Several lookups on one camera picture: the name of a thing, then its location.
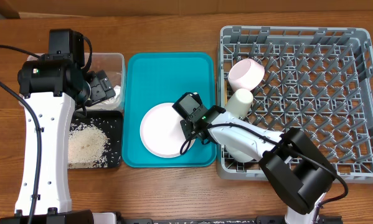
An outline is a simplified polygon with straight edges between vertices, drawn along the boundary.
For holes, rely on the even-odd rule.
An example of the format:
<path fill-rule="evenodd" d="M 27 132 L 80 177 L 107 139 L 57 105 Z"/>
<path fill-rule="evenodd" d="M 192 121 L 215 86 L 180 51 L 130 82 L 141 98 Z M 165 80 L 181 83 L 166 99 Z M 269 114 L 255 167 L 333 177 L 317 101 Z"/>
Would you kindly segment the white napkin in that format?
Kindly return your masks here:
<path fill-rule="evenodd" d="M 97 106 L 118 106 L 121 103 L 121 86 L 116 85 L 113 90 L 115 91 L 115 96 L 104 100 L 97 104 Z"/>

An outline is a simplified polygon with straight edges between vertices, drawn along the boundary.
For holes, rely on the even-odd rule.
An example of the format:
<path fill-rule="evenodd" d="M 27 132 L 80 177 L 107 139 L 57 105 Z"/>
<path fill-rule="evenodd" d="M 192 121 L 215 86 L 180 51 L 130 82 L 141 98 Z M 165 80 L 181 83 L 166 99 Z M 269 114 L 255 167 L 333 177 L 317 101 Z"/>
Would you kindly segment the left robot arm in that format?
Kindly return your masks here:
<path fill-rule="evenodd" d="M 26 61 L 18 72 L 26 145 L 22 185 L 14 216 L 0 223 L 117 223 L 115 212 L 72 210 L 68 187 L 68 139 L 76 110 L 115 96 L 104 71 L 90 71 L 84 57 L 90 41 L 71 29 L 49 32 L 49 51 Z"/>

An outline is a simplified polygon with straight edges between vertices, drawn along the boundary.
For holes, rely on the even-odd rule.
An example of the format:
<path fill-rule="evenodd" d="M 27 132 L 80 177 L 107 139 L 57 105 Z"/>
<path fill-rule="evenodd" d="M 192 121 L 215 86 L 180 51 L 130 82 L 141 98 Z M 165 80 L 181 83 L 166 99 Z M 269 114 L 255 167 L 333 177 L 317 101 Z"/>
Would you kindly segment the grey metal bowl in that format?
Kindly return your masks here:
<path fill-rule="evenodd" d="M 225 146 L 225 149 L 237 162 L 246 163 L 253 160 L 252 157 L 232 147 Z"/>

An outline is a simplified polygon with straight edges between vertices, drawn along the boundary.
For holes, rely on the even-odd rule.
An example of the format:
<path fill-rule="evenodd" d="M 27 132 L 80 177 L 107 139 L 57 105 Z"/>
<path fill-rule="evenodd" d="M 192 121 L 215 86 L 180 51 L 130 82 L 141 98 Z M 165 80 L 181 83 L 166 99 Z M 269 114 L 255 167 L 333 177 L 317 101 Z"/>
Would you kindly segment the white cup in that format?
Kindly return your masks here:
<path fill-rule="evenodd" d="M 252 93 L 247 89 L 240 88 L 227 101 L 225 109 L 235 117 L 244 119 L 247 117 L 252 102 Z"/>

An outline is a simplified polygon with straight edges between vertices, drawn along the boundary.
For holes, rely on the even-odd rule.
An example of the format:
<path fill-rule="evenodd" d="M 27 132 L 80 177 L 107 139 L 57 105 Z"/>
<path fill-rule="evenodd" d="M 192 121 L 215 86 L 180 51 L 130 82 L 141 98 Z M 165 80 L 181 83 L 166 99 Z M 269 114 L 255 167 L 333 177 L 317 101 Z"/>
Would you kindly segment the white round plate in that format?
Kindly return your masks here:
<path fill-rule="evenodd" d="M 180 156 L 186 138 L 181 128 L 181 116 L 172 107 L 161 103 L 152 107 L 143 117 L 139 129 L 143 146 L 153 155 L 165 159 Z"/>

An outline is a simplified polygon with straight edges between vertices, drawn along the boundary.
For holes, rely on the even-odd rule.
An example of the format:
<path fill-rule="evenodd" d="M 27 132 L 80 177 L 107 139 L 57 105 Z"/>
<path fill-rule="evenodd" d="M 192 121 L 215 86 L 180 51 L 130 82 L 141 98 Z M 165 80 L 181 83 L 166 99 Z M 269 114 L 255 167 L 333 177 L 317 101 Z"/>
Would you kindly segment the pink bowl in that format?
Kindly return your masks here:
<path fill-rule="evenodd" d="M 265 68 L 253 59 L 246 58 L 237 62 L 228 74 L 228 82 L 233 91 L 244 88 L 249 91 L 263 80 Z"/>

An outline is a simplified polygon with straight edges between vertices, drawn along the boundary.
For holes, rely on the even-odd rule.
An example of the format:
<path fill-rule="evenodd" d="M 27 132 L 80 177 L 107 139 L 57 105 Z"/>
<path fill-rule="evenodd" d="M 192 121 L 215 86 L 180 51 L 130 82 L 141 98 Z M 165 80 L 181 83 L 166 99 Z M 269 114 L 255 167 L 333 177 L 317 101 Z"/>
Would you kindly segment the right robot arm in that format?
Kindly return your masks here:
<path fill-rule="evenodd" d="M 286 223 L 316 223 L 336 171 L 299 128 L 287 132 L 259 128 L 236 118 L 220 106 L 207 109 L 197 93 L 187 92 L 173 104 L 181 116 L 185 154 L 193 139 L 240 151 L 254 160 L 287 205 Z"/>

